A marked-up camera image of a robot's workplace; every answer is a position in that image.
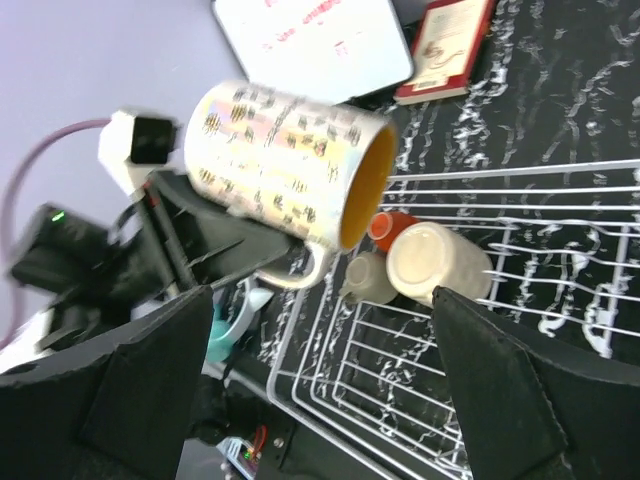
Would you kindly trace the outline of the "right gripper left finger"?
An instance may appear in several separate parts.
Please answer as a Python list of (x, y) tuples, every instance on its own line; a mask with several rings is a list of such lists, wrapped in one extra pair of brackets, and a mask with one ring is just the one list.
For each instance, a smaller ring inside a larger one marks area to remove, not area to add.
[(211, 322), (200, 287), (2, 374), (2, 478), (173, 478)]

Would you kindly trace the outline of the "small orange red cup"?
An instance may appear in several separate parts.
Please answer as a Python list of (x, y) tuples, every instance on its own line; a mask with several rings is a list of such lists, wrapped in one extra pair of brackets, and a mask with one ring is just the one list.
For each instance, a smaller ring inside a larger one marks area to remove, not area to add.
[(367, 235), (382, 252), (388, 252), (396, 237), (420, 220), (400, 211), (376, 213), (369, 224)]

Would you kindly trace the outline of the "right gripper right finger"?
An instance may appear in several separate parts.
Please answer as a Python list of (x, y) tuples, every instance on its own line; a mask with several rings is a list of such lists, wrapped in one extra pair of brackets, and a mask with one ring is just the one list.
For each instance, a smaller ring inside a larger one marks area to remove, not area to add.
[(636, 479), (639, 369), (444, 287), (432, 321), (476, 479)]

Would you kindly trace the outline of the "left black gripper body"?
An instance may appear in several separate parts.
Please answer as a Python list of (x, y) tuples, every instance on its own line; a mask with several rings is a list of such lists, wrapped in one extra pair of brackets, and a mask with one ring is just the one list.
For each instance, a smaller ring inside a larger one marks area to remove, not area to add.
[(299, 244), (229, 215), (201, 197), (186, 175), (162, 170), (111, 228), (41, 205), (9, 265), (20, 285), (54, 294), (51, 322), (37, 345), (63, 350), (128, 322), (142, 303), (235, 283)]

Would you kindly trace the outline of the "beige ceramic mug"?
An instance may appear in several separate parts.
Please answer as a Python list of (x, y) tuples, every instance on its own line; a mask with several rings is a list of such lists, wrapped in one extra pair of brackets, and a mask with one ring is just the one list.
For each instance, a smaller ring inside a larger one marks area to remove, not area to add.
[(416, 223), (393, 241), (386, 256), (394, 288), (427, 307), (438, 287), (471, 300), (484, 299), (492, 287), (488, 254), (462, 235), (434, 222)]

